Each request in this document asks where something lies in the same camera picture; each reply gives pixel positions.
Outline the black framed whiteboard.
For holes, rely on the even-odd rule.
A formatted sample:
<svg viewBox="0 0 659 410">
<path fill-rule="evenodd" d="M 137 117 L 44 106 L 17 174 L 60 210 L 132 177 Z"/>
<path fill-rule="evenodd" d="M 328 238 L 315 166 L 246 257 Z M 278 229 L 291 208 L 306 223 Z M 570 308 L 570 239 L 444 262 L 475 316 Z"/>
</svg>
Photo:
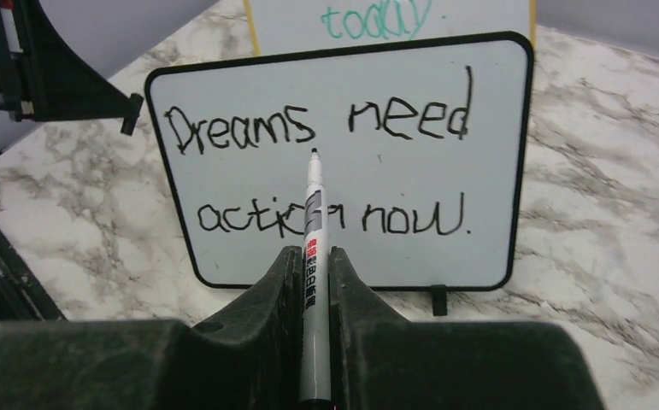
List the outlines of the black framed whiteboard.
<svg viewBox="0 0 659 410">
<path fill-rule="evenodd" d="M 197 278 L 246 288 L 303 238 L 310 152 L 332 245 L 377 289 L 512 274 L 534 50 L 517 32 L 158 68 L 144 83 Z"/>
</svg>

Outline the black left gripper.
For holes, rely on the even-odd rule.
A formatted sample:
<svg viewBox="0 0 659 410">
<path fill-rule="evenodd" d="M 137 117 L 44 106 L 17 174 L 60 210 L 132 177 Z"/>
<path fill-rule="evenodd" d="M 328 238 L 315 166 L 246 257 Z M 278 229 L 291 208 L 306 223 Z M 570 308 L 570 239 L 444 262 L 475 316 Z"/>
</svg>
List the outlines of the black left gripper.
<svg viewBox="0 0 659 410">
<path fill-rule="evenodd" d="M 38 1 L 21 1 L 20 13 L 18 5 L 0 1 L 0 110 L 13 121 L 121 119 L 121 133 L 132 135 L 144 98 L 82 60 Z"/>
</svg>

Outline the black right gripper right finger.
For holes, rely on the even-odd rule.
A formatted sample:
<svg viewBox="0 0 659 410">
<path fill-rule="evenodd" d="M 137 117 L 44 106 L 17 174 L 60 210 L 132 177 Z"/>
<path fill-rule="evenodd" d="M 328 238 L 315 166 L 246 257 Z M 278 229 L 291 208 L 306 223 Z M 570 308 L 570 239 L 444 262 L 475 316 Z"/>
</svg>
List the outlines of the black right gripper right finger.
<svg viewBox="0 0 659 410">
<path fill-rule="evenodd" d="M 343 409 L 601 409 L 579 346 L 539 321 L 405 319 L 330 256 L 332 396 Z"/>
</svg>

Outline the black whiteboard marker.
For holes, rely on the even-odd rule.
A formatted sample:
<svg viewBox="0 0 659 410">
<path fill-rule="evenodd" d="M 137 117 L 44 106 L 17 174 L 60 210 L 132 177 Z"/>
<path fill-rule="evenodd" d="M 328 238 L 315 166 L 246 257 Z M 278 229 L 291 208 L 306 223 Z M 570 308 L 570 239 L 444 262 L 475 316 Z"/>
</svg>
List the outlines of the black whiteboard marker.
<svg viewBox="0 0 659 410">
<path fill-rule="evenodd" d="M 304 204 L 302 353 L 299 409 L 335 409 L 332 399 L 328 202 L 318 149 L 308 164 Z"/>
</svg>

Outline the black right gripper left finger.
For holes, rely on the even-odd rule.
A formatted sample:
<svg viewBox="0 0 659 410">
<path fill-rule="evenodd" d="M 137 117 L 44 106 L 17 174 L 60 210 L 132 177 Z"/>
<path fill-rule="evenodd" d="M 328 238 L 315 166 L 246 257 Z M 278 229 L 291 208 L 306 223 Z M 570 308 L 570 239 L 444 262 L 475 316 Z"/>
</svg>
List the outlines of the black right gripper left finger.
<svg viewBox="0 0 659 410">
<path fill-rule="evenodd" d="M 0 322 L 0 409 L 290 409 L 300 252 L 195 324 Z"/>
</svg>

